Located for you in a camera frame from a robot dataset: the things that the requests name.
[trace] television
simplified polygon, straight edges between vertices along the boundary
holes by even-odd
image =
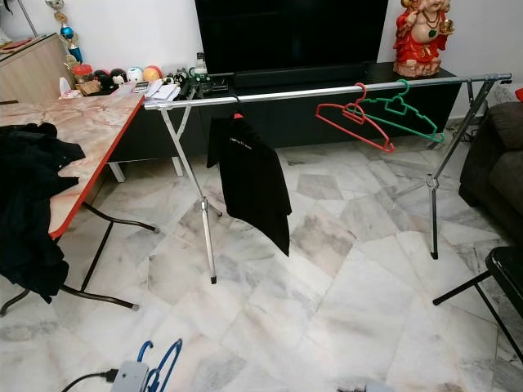
[[[195,0],[209,74],[375,62],[388,0]]]

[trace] marble floor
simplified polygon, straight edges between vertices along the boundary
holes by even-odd
[[[440,178],[440,259],[428,253],[425,175],[443,146],[395,138],[381,154],[360,142],[279,151],[293,214],[287,258],[262,234],[210,214],[218,284],[211,286],[196,194],[170,160],[129,163],[108,180],[103,212],[154,222],[160,234],[117,226],[88,290],[138,311],[64,293],[46,305],[31,293],[0,319],[0,390],[58,391],[78,376],[134,360],[157,366],[184,345],[173,392],[521,392],[523,365],[476,292],[431,300],[485,269],[503,232],[457,193],[467,145]],[[224,209],[217,169],[192,164]],[[60,245],[78,287],[105,222],[81,211]],[[523,322],[486,281],[514,337]],[[20,292],[0,280],[0,301]],[[109,391],[90,379],[74,391]]]

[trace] black clothing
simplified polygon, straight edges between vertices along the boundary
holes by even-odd
[[[287,185],[276,152],[242,118],[214,118],[207,167],[220,163],[227,213],[248,222],[288,256]]]
[[[81,158],[80,146],[56,139],[52,124],[0,127],[0,274],[46,302],[69,270],[48,234],[49,200],[78,183],[58,171]]]

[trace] green hanger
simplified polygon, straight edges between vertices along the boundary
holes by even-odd
[[[403,100],[403,97],[409,93],[409,90],[410,90],[410,84],[409,82],[407,82],[406,80],[404,79],[399,79],[398,82],[402,82],[405,84],[406,86],[406,89],[405,91],[393,96],[392,98],[376,98],[375,100],[371,99],[371,98],[367,98],[366,100],[362,100],[360,103],[362,105],[364,104],[377,104],[379,102],[385,102],[385,110],[389,113],[393,113],[393,114],[398,114],[400,116],[405,116],[407,114],[407,112],[409,111],[413,111],[414,114],[416,114],[416,116],[420,119],[422,119],[423,121],[427,122],[431,127],[432,127],[432,134],[430,135],[426,135],[424,133],[421,133],[421,132],[418,132],[418,131],[415,131],[414,129],[412,128],[408,128],[404,125],[400,125],[400,124],[396,124],[395,122],[392,122],[392,121],[388,121],[388,120],[385,120],[383,118],[379,118],[379,117],[376,117],[376,116],[372,116],[370,114],[367,114],[365,113],[365,116],[367,116],[368,118],[371,118],[372,120],[374,121],[378,121],[380,123],[385,123],[387,125],[391,125],[393,127],[397,127],[399,129],[403,129],[404,131],[408,131],[408,132],[411,132],[411,133],[414,133],[418,136],[421,136],[421,137],[424,137],[428,140],[431,140],[431,141],[435,141],[437,143],[440,143],[442,141],[445,140],[445,135],[443,133],[440,134],[440,137],[437,137],[436,136],[436,132],[438,130],[438,127],[435,123],[432,122],[432,120],[427,117],[427,116],[423,116],[422,114],[419,113],[419,111],[414,108],[413,106],[411,105],[407,105],[405,103],[405,101]],[[394,103],[395,100],[398,100],[403,108],[403,110],[395,110],[395,109],[392,109],[390,107],[390,105],[392,103]],[[355,109],[347,109],[349,110],[350,112],[354,113],[356,110]]]

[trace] ganesha statue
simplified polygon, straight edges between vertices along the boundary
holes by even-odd
[[[401,0],[406,8],[396,24],[394,71],[410,78],[431,76],[440,70],[440,54],[454,23],[446,19],[450,0]]]

